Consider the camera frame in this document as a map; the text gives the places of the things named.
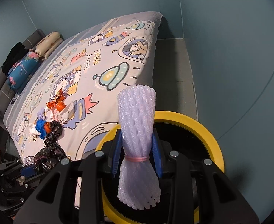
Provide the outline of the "lilac crumpled wrapper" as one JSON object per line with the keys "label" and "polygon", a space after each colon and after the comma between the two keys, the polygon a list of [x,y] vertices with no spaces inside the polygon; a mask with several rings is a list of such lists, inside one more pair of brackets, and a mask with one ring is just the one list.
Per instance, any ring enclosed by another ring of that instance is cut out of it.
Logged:
{"label": "lilac crumpled wrapper", "polygon": [[48,107],[45,107],[45,108],[41,108],[38,112],[37,112],[37,119],[38,120],[46,120],[46,115],[47,115],[47,112],[49,111],[49,108]]}

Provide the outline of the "purple foam fruit net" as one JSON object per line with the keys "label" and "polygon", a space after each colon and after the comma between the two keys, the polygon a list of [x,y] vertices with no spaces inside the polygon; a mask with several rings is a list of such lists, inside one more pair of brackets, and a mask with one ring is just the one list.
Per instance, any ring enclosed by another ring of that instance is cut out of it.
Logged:
{"label": "purple foam fruit net", "polygon": [[124,159],[120,166],[118,199],[134,210],[160,201],[159,180],[150,163],[156,92],[147,85],[132,85],[118,94],[118,114]]}

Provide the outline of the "orange snack wrapper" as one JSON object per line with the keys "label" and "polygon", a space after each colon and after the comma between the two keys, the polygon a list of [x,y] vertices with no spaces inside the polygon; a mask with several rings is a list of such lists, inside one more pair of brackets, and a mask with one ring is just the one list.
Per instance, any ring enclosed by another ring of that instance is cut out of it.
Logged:
{"label": "orange snack wrapper", "polygon": [[64,108],[66,108],[66,104],[64,103],[65,98],[66,97],[63,90],[60,89],[55,94],[54,100],[47,102],[46,106],[51,111],[54,111],[54,109],[56,109],[58,112],[61,112],[64,110]]}

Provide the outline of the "blue flamingo folded quilt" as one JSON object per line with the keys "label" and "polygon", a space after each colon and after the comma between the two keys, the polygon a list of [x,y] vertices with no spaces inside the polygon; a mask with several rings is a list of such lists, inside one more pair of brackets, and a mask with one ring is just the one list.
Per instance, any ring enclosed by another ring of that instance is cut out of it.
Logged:
{"label": "blue flamingo folded quilt", "polygon": [[29,52],[13,67],[7,76],[7,84],[15,93],[20,94],[36,70],[39,68],[39,55]]}

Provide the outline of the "grey white paper scrap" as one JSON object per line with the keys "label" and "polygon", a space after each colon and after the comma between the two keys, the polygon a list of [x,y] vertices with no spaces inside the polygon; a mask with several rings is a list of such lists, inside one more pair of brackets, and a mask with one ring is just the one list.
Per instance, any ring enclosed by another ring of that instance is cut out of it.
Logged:
{"label": "grey white paper scrap", "polygon": [[59,123],[65,124],[67,123],[74,115],[75,112],[75,103],[71,102],[67,105],[58,115],[57,119]]}

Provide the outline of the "grey padded headboard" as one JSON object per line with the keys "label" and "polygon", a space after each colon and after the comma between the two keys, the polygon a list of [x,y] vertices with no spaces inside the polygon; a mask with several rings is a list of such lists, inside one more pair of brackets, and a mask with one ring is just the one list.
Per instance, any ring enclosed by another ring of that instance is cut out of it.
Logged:
{"label": "grey padded headboard", "polygon": [[[25,46],[25,49],[32,49],[37,45],[41,39],[45,37],[44,32],[41,29],[37,29],[33,34],[31,34],[22,44]],[[7,77],[2,72],[0,68],[0,116],[3,117],[6,109],[8,108],[13,96],[15,95],[9,85],[6,82]]]}

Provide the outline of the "blue plastic scrap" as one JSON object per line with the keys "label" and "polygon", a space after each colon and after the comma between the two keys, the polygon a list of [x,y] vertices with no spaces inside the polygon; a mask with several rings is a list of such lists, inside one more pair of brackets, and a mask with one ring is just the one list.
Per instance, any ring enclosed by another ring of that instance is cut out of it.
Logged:
{"label": "blue plastic scrap", "polygon": [[44,128],[46,121],[44,119],[38,119],[36,122],[36,130],[40,133],[39,137],[42,140],[45,140],[46,138],[46,130]]}

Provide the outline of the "cartoon space print bed sheet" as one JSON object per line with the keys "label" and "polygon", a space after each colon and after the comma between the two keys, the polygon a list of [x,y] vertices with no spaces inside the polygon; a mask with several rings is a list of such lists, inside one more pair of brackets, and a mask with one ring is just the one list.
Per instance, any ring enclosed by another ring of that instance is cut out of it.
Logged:
{"label": "cartoon space print bed sheet", "polygon": [[36,70],[4,115],[22,163],[30,165],[43,140],[29,135],[37,112],[62,89],[73,117],[58,143],[72,160],[92,154],[118,124],[117,96],[134,84],[152,86],[159,12],[113,18],[63,41]]}

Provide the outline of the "yellow rimmed black trash bin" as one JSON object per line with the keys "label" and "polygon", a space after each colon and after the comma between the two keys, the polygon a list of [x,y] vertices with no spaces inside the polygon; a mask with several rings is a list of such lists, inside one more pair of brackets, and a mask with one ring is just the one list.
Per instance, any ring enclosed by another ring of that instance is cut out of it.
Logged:
{"label": "yellow rimmed black trash bin", "polygon": [[[184,128],[194,134],[205,146],[210,156],[210,159],[221,169],[225,171],[224,159],[221,149],[214,136],[198,121],[171,111],[156,111],[156,123],[167,123]],[[104,214],[114,223],[135,223],[135,221],[121,215],[108,201],[105,193],[102,193]]]}

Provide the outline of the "black clothing pile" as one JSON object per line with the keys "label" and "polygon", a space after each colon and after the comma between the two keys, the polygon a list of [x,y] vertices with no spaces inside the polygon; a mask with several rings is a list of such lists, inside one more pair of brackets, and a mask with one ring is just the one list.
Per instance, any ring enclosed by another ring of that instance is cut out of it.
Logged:
{"label": "black clothing pile", "polygon": [[25,45],[23,45],[21,42],[16,43],[10,50],[9,54],[6,57],[6,60],[1,66],[2,72],[6,76],[8,76],[10,69],[15,65],[15,63],[17,63],[25,55],[27,55],[28,52],[29,50],[26,49]]}

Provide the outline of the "orange peel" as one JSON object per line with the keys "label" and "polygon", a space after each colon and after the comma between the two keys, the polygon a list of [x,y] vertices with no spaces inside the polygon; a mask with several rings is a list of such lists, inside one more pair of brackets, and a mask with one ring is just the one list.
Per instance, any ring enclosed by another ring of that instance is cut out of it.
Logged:
{"label": "orange peel", "polygon": [[44,124],[44,129],[45,129],[45,132],[46,132],[47,134],[52,132],[51,127],[50,127],[50,123],[49,123],[49,122],[46,122],[46,123]]}

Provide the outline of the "white tissue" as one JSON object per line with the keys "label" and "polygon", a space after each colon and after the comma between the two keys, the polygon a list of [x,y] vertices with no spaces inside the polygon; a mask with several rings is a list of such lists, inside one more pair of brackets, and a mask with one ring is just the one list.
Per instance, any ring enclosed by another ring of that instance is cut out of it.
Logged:
{"label": "white tissue", "polygon": [[38,130],[36,130],[36,124],[29,123],[28,127],[29,127],[29,135],[33,137],[38,137],[41,135],[41,133]]}

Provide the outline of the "black plastic bag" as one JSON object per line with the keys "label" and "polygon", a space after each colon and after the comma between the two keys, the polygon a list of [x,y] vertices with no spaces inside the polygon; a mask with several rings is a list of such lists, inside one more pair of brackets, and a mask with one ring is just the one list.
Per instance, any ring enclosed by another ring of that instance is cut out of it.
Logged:
{"label": "black plastic bag", "polygon": [[34,171],[37,174],[51,172],[56,165],[67,158],[66,153],[58,143],[63,127],[58,121],[48,123],[50,133],[46,134],[45,147],[34,156]]}

